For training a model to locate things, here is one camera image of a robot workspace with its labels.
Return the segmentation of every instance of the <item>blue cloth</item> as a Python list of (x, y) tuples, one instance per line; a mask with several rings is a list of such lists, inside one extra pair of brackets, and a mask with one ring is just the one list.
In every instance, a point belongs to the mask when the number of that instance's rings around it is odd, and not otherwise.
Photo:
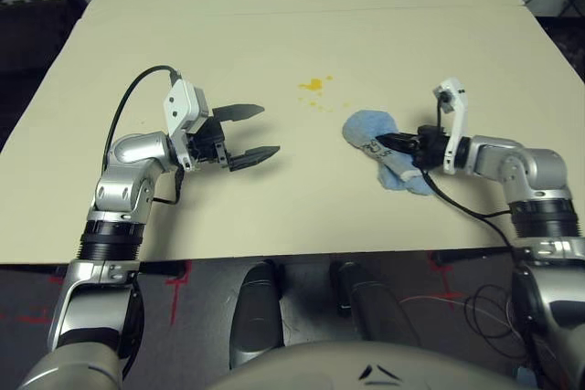
[(342, 130), (349, 143), (378, 161), (378, 180), (386, 189), (430, 195), (432, 190), (412, 164), (412, 157), (392, 151), (376, 140), (376, 136), (389, 132), (398, 132), (392, 117), (384, 111), (370, 110), (354, 113)]

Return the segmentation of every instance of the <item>white table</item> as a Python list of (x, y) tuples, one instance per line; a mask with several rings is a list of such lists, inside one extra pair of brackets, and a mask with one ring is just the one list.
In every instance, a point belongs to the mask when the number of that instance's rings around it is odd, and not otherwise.
[[(154, 206), (142, 259), (501, 245), (434, 197), (385, 191), (341, 136), (362, 109), (414, 132), (434, 120), (431, 89), (449, 76), (468, 91), (469, 134), (556, 150), (585, 215), (585, 89), (520, 0), (93, 0), (0, 154), (0, 262), (75, 256), (119, 99), (162, 63), (210, 107), (266, 108), (224, 123), (231, 152), (282, 149), (236, 173), (190, 174), (178, 206)], [(322, 96), (299, 87), (313, 78)], [(163, 129), (167, 91), (166, 75), (145, 80), (117, 135)], [(159, 195), (172, 196), (167, 177)], [(469, 207), (505, 207), (498, 184), (437, 181)]]

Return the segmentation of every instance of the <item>floor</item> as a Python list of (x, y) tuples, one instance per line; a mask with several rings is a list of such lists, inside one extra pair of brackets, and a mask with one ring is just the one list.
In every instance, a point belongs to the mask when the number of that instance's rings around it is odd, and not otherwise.
[[(285, 345), (325, 340), (356, 340), (351, 318), (337, 314), (329, 285), (332, 260), (354, 260), (384, 281), (399, 300), (419, 333), (423, 347), (512, 375), (518, 360), (491, 350), (465, 324), (461, 303), (484, 283), (507, 288), (511, 263), (507, 255), (458, 262), (442, 269), (425, 252), (323, 255), (277, 258), (285, 266), (281, 300)], [(202, 260), (190, 263), (181, 281), (142, 276), (146, 330), (126, 389), (200, 389), (229, 371), (231, 317), (239, 285), (259, 258)], [(46, 352), (52, 307), (60, 278), (0, 270), (0, 375), (3, 388), (16, 388), (27, 370)], [(505, 316), (488, 303), (484, 311)], [(487, 332), (500, 323), (480, 314)], [(523, 352), (513, 336), (498, 341), (511, 354)]]
[[(0, 5), (0, 148), (58, 54), (75, 17), (59, 0)], [(585, 26), (543, 23), (585, 79)], [(281, 302), (287, 345), (356, 339), (351, 319), (340, 317), (329, 285), (332, 260), (355, 260), (385, 281), (400, 299), (423, 346), (501, 374), (512, 375), (522, 360), (493, 351), (465, 324), (464, 297), (485, 283), (508, 287), (511, 264), (506, 255), (458, 262), (439, 268), (425, 252), (386, 252), (278, 258), (285, 266)], [(190, 263), (181, 279), (142, 276), (146, 331), (142, 349), (124, 388), (200, 389), (228, 372), (229, 327), (239, 285), (255, 258)], [(0, 376), (3, 388), (16, 388), (47, 351), (46, 337), (60, 278), (0, 269)], [(459, 304), (441, 301), (456, 300)], [(505, 320), (489, 303), (484, 311)], [(501, 323), (480, 314), (485, 330)], [(496, 341), (516, 355), (523, 352), (513, 336)], [(543, 353), (543, 360), (552, 358)]]

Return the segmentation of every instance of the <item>black cable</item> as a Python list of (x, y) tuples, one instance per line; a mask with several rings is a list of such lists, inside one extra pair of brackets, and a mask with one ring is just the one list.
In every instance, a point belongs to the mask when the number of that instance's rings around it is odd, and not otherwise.
[(130, 98), (130, 95), (132, 94), (132, 92), (134, 91), (136, 86), (140, 83), (140, 81), (142, 81), (145, 77), (147, 77), (151, 73), (156, 72), (158, 70), (168, 70), (170, 75), (171, 75), (171, 82), (172, 83), (174, 83), (174, 81), (177, 78), (180, 78), (179, 73), (176, 70), (174, 70), (173, 68), (171, 68), (170, 66), (159, 65), (159, 66), (152, 66), (151, 68), (148, 68), (147, 70), (142, 72), (140, 75), (138, 75), (134, 79), (134, 81), (132, 81), (132, 84), (130, 84), (128, 89), (124, 92), (124, 95), (122, 96), (122, 99), (120, 100), (120, 103), (118, 104), (118, 108), (116, 109), (116, 112), (113, 115), (112, 124), (110, 125), (110, 130), (108, 131), (108, 137), (106, 138), (106, 144), (103, 148), (103, 156), (101, 158), (101, 172), (102, 173), (108, 167), (108, 152), (110, 151), (110, 147), (112, 146), (113, 135), (116, 131), (116, 126), (118, 125), (118, 121), (120, 120), (120, 116), (122, 116), (122, 110), (124, 110), (124, 106), (126, 105), (128, 98)]
[(508, 213), (508, 212), (504, 212), (504, 211), (494, 212), (493, 214), (487, 214), (487, 215), (474, 212), (473, 210), (468, 209), (467, 207), (460, 205), (455, 200), (453, 200), (448, 195), (446, 195), (441, 189), (439, 189), (439, 187), (435, 184), (435, 182), (432, 180), (431, 176), (429, 175), (429, 173), (427, 171), (421, 171), (421, 173), (422, 173), (422, 178), (424, 179), (424, 181), (427, 182), (429, 187), (432, 189), (432, 191), (439, 198), (442, 198), (444, 201), (446, 201), (450, 205), (457, 207), (465, 214), (472, 216), (473, 218), (477, 219), (478, 221), (481, 221), (484, 224), (487, 224), (490, 228), (492, 228), (493, 231), (495, 233), (497, 233), (500, 238), (502, 238), (502, 241), (504, 242), (505, 246), (510, 249), (510, 254), (512, 255), (512, 259), (514, 260), (514, 262), (516, 262), (516, 253), (514, 252), (514, 247), (512, 247), (512, 244), (510, 243), (510, 241), (508, 241), (508, 238), (505, 236), (504, 232), (498, 226), (496, 226), (493, 223), (490, 223), (486, 219), (487, 217), (503, 215), (504, 213)]
[(142, 344), (143, 335), (144, 335), (144, 301), (142, 298), (142, 293), (140, 292), (140, 286), (138, 285), (138, 279), (136, 279), (133, 282), (133, 286), (135, 288), (135, 291), (138, 294), (140, 294), (140, 296), (141, 296), (140, 314), (138, 316), (138, 338), (136, 340), (136, 343), (133, 346), (133, 350), (130, 353), (128, 360), (126, 361), (126, 364), (124, 365), (124, 367), (122, 369), (122, 380), (126, 379), (126, 375), (130, 372), (130, 369), (132, 369), (134, 361), (136, 360), (136, 357), (138, 356), (138, 351), (140, 350), (140, 345)]
[[(478, 300), (486, 300), (488, 302), (491, 302), (492, 304), (494, 304), (494, 306), (500, 311), (502, 312), (502, 314), (504, 315), (504, 319), (507, 319), (505, 316), (505, 308), (503, 308), (499, 303), (497, 303), (497, 301), (492, 300), (488, 297), (485, 297), (482, 295), (482, 291), (491, 288), (491, 289), (495, 289), (495, 290), (501, 290), (502, 292), (505, 293), (505, 289), (498, 286), (498, 285), (493, 285), (493, 284), (485, 284), (482, 285), (480, 288), (477, 289), (477, 291), (475, 292), (475, 294), (473, 296), (469, 296), (467, 299), (465, 299), (465, 302), (463, 303), (463, 315), (465, 317), (465, 322), (467, 323), (467, 325), (470, 327), (470, 329), (477, 335), (479, 335), (480, 337), (482, 337), (482, 339), (484, 340), (484, 342), (490, 346), (494, 351), (496, 351), (497, 353), (499, 353), (500, 355), (504, 356), (505, 358), (508, 358), (510, 360), (523, 360), (526, 358), (525, 354), (522, 355), (514, 355), (511, 353), (507, 353), (504, 352), (501, 348), (499, 348), (498, 346), (496, 346), (492, 340), (495, 339), (504, 339), (505, 337), (509, 336), (510, 334), (513, 333), (511, 328), (508, 328), (506, 331), (501, 332), (501, 333), (496, 333), (496, 334), (488, 334), (485, 333), (485, 331), (482, 329), (481, 325), (479, 324), (479, 319), (477, 317), (477, 301)], [(468, 314), (468, 310), (471, 310), (471, 319), (470, 316)]]
[(155, 197), (153, 198), (153, 201), (157, 202), (157, 203), (164, 203), (166, 205), (176, 205), (179, 200), (181, 199), (181, 186), (183, 184), (183, 178), (185, 177), (185, 170), (183, 169), (182, 166), (179, 166), (178, 168), (176, 168), (175, 171), (175, 200), (171, 201), (171, 200), (165, 200), (164, 198), (158, 198)]
[[(134, 81), (132, 81), (132, 83), (130, 84), (128, 89), (124, 92), (122, 99), (120, 100), (120, 103), (118, 104), (118, 108), (116, 109), (116, 112), (113, 115), (112, 124), (110, 125), (110, 130), (108, 131), (108, 137), (106, 138), (106, 144), (103, 148), (103, 156), (101, 158), (101, 172), (102, 173), (108, 167), (108, 152), (110, 151), (110, 148), (112, 147), (113, 135), (116, 132), (116, 127), (118, 126), (118, 121), (120, 120), (120, 117), (122, 116), (122, 111), (124, 110), (124, 106), (126, 105), (126, 102), (130, 98), (130, 95), (132, 94), (134, 89), (136, 89), (136, 86), (138, 86), (140, 81), (142, 81), (144, 78), (146, 78), (151, 73), (157, 72), (159, 70), (167, 70), (169, 72), (170, 77), (171, 77), (171, 84), (175, 84), (175, 81), (177, 81), (178, 79), (181, 78), (178, 71), (171, 68), (170, 66), (162, 64), (162, 65), (152, 66), (151, 68), (148, 68), (147, 70), (142, 72), (140, 75), (138, 75), (134, 79)], [(181, 185), (183, 183), (184, 176), (185, 176), (185, 171), (183, 170), (183, 168), (181, 166), (179, 166), (175, 172), (175, 200), (174, 201), (165, 200), (163, 198), (158, 198), (158, 197), (153, 198), (153, 201), (156, 203), (164, 203), (166, 205), (176, 205), (179, 202), (179, 198), (181, 196)]]

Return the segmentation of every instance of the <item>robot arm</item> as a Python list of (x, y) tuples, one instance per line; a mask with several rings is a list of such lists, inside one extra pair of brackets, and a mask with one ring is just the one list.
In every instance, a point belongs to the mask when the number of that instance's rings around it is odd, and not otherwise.
[(421, 170), (439, 166), (502, 185), (517, 238), (513, 303), (524, 333), (544, 337), (571, 385), (585, 385), (585, 238), (567, 184), (567, 167), (554, 151), (525, 148), (495, 137), (464, 137), (467, 99), (456, 79), (435, 91), (444, 111), (455, 111), (453, 135), (440, 126), (417, 134), (378, 136), (386, 147), (413, 156)]
[(183, 175), (194, 172), (197, 163), (219, 163), (236, 171), (279, 150), (260, 147), (237, 157), (226, 150), (220, 123), (248, 119), (264, 110), (260, 106), (232, 105), (210, 115), (203, 90), (175, 77), (164, 107), (168, 135), (128, 135), (108, 151), (78, 257), (69, 264), (61, 288), (49, 330), (50, 352), (20, 388), (121, 388), (144, 329), (137, 258), (152, 203), (157, 201), (156, 180), (175, 171), (178, 201)]

